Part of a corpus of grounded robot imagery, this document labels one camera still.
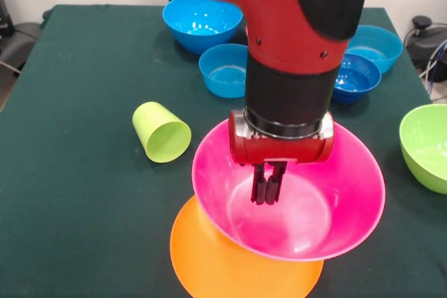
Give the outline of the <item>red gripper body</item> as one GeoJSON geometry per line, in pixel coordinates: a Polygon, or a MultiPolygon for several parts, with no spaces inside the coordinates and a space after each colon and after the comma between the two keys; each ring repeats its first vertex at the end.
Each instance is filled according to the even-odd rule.
{"type": "Polygon", "coordinates": [[[232,110],[228,119],[230,154],[238,164],[293,161],[313,163],[326,161],[334,143],[334,120],[327,112],[315,135],[298,140],[266,136],[252,128],[241,110],[232,110]]]}

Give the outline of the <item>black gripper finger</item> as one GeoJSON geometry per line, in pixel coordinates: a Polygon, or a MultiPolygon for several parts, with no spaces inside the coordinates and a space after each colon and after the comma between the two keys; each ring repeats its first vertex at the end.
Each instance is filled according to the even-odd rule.
{"type": "Polygon", "coordinates": [[[264,164],[254,165],[251,201],[257,205],[261,205],[265,201],[266,179],[264,174],[264,164]]]}
{"type": "Polygon", "coordinates": [[[286,172],[287,162],[277,161],[269,162],[268,164],[273,167],[273,171],[267,182],[265,202],[267,204],[274,204],[279,201],[282,179],[286,172]]]}

